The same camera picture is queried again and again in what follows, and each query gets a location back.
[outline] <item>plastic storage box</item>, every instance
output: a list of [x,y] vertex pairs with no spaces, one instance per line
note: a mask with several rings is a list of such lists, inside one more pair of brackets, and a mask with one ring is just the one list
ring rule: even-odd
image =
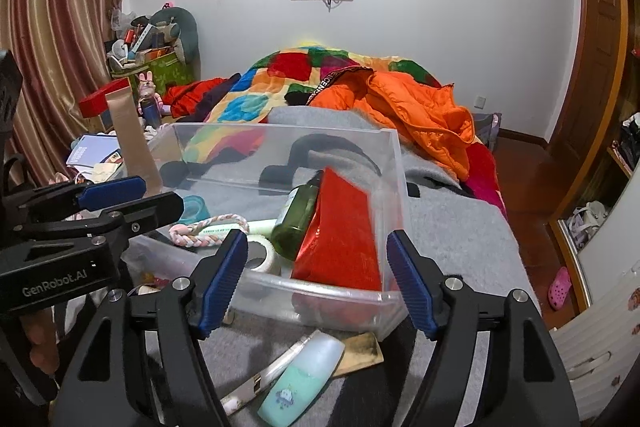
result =
[[[231,301],[263,317],[346,331],[373,331],[382,340],[406,317],[386,261],[386,236],[408,230],[406,180],[395,130],[342,130],[273,124],[171,124],[150,142],[165,190],[202,197],[211,216],[274,219],[293,187],[332,167],[369,195],[382,292],[334,287],[244,270]],[[273,168],[289,166],[289,169]],[[160,229],[168,237],[168,227]],[[332,233],[349,232],[349,223]],[[123,259],[133,271],[161,279],[188,276],[214,248],[190,251],[148,237],[131,241]]]

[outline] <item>curtain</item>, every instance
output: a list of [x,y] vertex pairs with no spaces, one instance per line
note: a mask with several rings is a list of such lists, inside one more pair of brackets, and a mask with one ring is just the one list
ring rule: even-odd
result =
[[65,172],[70,143],[86,132],[77,101],[109,82],[103,42],[113,0],[0,0],[0,47],[24,77],[7,152],[27,158],[38,185]]

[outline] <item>human hand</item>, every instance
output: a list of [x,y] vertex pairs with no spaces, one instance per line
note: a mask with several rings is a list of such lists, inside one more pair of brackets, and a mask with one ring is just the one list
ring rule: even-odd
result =
[[32,344],[31,363],[47,375],[53,375],[60,365],[60,357],[51,308],[20,317],[20,322]]

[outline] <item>reddish brown floor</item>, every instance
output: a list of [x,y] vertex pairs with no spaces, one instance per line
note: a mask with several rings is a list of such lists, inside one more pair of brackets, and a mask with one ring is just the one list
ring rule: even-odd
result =
[[546,299],[549,285],[564,264],[547,222],[572,180],[539,145],[500,137],[494,155],[511,230],[542,317],[549,329],[559,328],[578,314],[578,307],[573,290],[557,312]]

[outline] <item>baseboard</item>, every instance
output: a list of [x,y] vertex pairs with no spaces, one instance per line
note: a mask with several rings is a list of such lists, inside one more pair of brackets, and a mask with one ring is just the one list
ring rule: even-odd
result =
[[498,136],[502,138],[508,138],[510,140],[519,140],[521,142],[534,143],[535,145],[540,145],[543,149],[548,147],[548,143],[546,140],[540,136],[533,136],[531,134],[525,134],[523,132],[512,131],[511,129],[504,129],[500,127],[498,131]]

